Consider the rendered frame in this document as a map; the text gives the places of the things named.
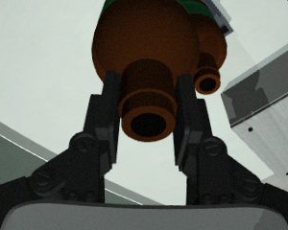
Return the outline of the brown glass bottle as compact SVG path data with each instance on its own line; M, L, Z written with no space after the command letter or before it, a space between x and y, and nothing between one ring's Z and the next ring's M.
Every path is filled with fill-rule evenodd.
M91 43L101 82L106 71L120 74L123 132L147 143L174 131L177 76L194 77L200 55L199 36L184 0L106 0Z
M215 93L221 85L219 69L228 52L226 38L208 6L201 0L184 0L197 30L201 55L193 77L195 89L202 95Z

